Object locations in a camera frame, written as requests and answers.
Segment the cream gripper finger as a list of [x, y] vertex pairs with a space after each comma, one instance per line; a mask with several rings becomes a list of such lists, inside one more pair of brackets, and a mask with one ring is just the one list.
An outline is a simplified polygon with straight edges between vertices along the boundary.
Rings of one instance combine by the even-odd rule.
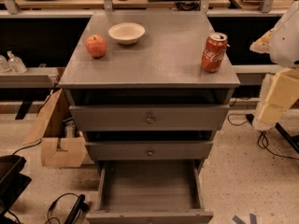
[[262, 35], [259, 39], [253, 42], [249, 49], [256, 53], [268, 53], [270, 50], [270, 38], [272, 31], [267, 31], [264, 35]]
[[267, 74], [254, 112], [253, 127], [258, 131], [271, 129], [298, 99], [298, 69], [285, 68], [275, 75]]

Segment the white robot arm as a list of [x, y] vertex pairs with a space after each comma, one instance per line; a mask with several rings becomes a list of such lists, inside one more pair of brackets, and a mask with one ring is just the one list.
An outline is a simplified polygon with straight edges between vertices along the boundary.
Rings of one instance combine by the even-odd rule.
[[299, 99], [299, 1], [293, 2], [276, 25], [249, 49], [268, 53], [270, 60], [282, 67], [263, 79], [260, 102], [254, 113], [253, 127], [267, 131]]

